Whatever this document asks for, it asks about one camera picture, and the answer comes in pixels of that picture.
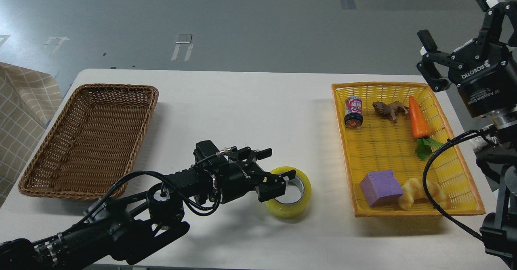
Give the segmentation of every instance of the purple block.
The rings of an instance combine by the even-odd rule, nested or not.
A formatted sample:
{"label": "purple block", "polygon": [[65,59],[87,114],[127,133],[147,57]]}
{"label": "purple block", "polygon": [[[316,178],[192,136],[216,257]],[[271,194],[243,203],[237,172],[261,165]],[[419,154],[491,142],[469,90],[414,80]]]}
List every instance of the purple block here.
{"label": "purple block", "polygon": [[370,172],[359,185],[370,207],[396,202],[404,193],[393,170]]}

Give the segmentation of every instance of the plaid fabric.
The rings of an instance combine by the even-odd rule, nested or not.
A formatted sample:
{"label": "plaid fabric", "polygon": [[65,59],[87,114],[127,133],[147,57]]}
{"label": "plaid fabric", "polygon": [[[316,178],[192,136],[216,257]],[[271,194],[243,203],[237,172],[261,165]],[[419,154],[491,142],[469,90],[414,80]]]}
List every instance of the plaid fabric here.
{"label": "plaid fabric", "polygon": [[0,62],[0,206],[62,101],[52,76]]}

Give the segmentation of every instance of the yellow plastic basket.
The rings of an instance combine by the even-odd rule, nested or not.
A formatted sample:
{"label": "yellow plastic basket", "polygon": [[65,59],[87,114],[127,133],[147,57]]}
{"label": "yellow plastic basket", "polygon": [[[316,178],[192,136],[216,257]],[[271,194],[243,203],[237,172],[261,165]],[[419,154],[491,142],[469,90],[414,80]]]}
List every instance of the yellow plastic basket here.
{"label": "yellow plastic basket", "polygon": [[[387,169],[393,170],[402,185],[409,178],[422,178],[427,163],[414,152],[417,143],[412,137],[409,115],[399,114],[397,123],[393,123],[375,113],[374,101],[400,101],[408,107],[409,96],[413,95],[431,127],[432,138],[445,143],[447,138],[454,137],[431,88],[427,84],[410,82],[357,82],[332,84],[332,94],[355,216],[439,216],[440,213],[429,202],[416,202],[409,211],[401,209],[397,203],[369,207],[359,185],[369,172]],[[344,103],[351,96],[362,99],[363,123],[359,128],[344,125]],[[438,182],[451,199],[452,206],[447,210],[451,215],[485,213],[458,146],[445,151],[433,162],[428,180]]]}

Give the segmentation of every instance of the toy carrot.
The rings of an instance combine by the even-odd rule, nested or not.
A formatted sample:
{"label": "toy carrot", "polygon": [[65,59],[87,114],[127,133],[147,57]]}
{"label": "toy carrot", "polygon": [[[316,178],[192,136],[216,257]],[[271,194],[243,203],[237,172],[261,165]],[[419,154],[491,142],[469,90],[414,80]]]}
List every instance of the toy carrot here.
{"label": "toy carrot", "polygon": [[412,95],[410,96],[410,119],[413,138],[417,141],[415,153],[422,161],[425,161],[432,153],[431,146],[440,147],[443,143],[431,138],[429,124],[423,116],[422,109]]}

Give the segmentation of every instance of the clear packing tape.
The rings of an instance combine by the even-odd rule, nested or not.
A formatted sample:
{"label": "clear packing tape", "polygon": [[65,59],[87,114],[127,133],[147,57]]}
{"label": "clear packing tape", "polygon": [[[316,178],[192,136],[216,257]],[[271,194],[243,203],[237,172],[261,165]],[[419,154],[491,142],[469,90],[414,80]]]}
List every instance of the clear packing tape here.
{"label": "clear packing tape", "polygon": [[305,173],[301,172],[299,169],[294,167],[284,166],[273,169],[271,171],[272,174],[280,174],[283,172],[287,172],[290,170],[296,170],[296,177],[293,180],[290,180],[288,185],[295,185],[300,193],[301,197],[299,200],[292,203],[283,203],[279,202],[277,199],[270,199],[264,204],[266,205],[266,209],[274,216],[279,218],[295,218],[298,215],[301,215],[303,211],[307,208],[309,204],[309,200],[311,198],[312,188],[309,179],[305,175]]}

